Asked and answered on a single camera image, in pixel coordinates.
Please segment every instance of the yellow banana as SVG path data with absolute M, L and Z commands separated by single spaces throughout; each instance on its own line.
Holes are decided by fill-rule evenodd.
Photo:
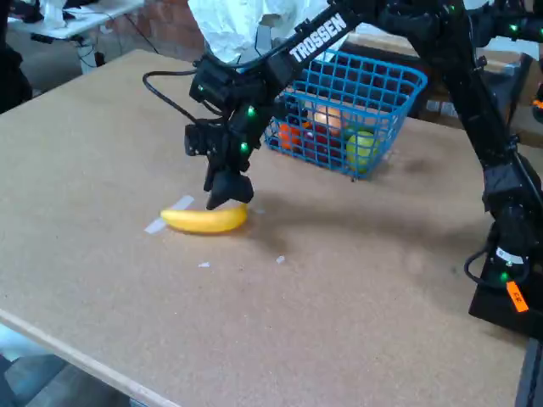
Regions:
M 160 216 L 168 226 L 191 233 L 221 233 L 240 227 L 247 220 L 247 205 L 222 210 L 165 209 Z

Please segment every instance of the white desk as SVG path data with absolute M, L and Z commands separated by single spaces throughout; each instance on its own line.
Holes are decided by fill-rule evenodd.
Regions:
M 8 24 L 14 31 L 48 36 L 57 40 L 70 40 L 74 36 L 82 37 L 82 42 L 78 42 L 77 53 L 81 59 L 81 70 L 83 74 L 86 74 L 96 64 L 94 48 L 87 35 L 88 31 L 108 20 L 141 8 L 143 5 L 144 0 L 101 0 L 99 3 L 80 8 L 68 8 L 66 11 L 76 18 L 66 21 L 65 26 L 60 28 L 47 27 L 43 21 L 25 24 L 11 17 L 8 19 Z

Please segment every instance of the orange tag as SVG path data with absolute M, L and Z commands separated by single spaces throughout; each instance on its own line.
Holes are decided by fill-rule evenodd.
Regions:
M 512 303 L 515 304 L 515 308 L 517 309 L 517 312 L 526 312 L 529 308 L 526 304 L 526 301 L 524 301 L 523 295 L 520 293 L 520 290 L 518 289 L 518 285 L 516 282 L 508 282 L 507 283 L 507 292 L 509 293 L 509 296 L 511 297 Z

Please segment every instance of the tape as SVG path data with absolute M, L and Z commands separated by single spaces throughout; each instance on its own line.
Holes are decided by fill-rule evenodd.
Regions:
M 190 195 L 185 195 L 183 198 L 179 199 L 170 209 L 174 210 L 185 210 L 191 203 L 194 202 L 194 198 Z M 154 235 L 166 227 L 166 222 L 162 218 L 156 218 L 153 220 L 149 226 L 145 228 L 145 231 L 149 235 Z

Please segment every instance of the white cloth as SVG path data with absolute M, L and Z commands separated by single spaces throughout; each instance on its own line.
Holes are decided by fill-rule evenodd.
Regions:
M 464 0 L 467 8 L 477 8 L 486 0 Z M 260 23 L 271 25 L 272 38 L 288 38 L 294 27 L 305 19 L 312 19 L 327 7 L 326 0 L 188 0 L 199 29 L 210 44 L 212 53 L 224 62 L 236 60 L 255 44 Z M 366 24 L 356 29 L 359 33 L 379 36 L 389 34 Z M 338 49 L 346 36 L 336 42 Z M 512 42 L 495 38 L 487 49 L 527 53 L 539 59 L 539 45 L 534 42 Z

